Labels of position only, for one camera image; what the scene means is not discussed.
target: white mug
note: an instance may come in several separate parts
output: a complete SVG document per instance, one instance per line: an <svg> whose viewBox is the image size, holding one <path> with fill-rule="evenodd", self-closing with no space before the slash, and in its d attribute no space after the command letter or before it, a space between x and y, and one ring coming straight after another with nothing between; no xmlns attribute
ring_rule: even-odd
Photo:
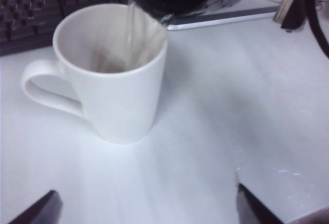
<svg viewBox="0 0 329 224"><path fill-rule="evenodd" d="M53 35L58 60L34 61L22 76L22 89L32 100L87 119L114 143L137 141L151 129L167 51L166 30L136 8L131 48L139 63L122 69L127 10L125 5L103 4L69 15ZM80 102L31 81L44 75L66 80Z"/></svg>

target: black cable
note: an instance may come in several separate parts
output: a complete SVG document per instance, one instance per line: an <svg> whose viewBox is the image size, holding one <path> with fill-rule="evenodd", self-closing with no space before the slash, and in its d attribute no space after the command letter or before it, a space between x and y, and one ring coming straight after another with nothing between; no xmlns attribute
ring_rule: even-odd
<svg viewBox="0 0 329 224"><path fill-rule="evenodd" d="M323 53L329 58L329 44L319 24L317 12L315 10L315 0L305 0L305 10L312 33Z"/></svg>

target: mug handle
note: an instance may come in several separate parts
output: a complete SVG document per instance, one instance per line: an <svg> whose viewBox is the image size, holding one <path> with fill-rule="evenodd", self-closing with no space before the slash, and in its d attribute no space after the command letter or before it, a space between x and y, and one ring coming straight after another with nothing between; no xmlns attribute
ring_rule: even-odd
<svg viewBox="0 0 329 224"><path fill-rule="evenodd" d="M86 119L86 115L83 111L80 102L72 100L68 97L51 93L49 91L37 87L31 81L31 79L37 76L54 76L67 81L64 71L59 64L59 61L37 60L28 64L23 71L21 81L23 92L29 98L40 104L63 110Z"/></svg>

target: desk surface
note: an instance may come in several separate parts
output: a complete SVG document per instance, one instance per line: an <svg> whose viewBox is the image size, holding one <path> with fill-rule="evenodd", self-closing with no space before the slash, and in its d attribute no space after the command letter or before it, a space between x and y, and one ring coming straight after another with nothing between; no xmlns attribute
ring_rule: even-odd
<svg viewBox="0 0 329 224"><path fill-rule="evenodd" d="M308 26L264 19L169 42L154 127L126 146L24 96L23 68L52 47L1 58L1 223L54 189L62 224L234 224L235 172L283 221L329 205L329 60Z"/></svg>

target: black keyboard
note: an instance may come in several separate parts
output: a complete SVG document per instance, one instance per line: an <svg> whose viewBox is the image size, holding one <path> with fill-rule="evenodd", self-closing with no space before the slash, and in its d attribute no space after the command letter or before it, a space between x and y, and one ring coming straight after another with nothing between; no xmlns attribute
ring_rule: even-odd
<svg viewBox="0 0 329 224"><path fill-rule="evenodd" d="M128 0L0 0L0 55L49 46L58 23L70 13Z"/></svg>

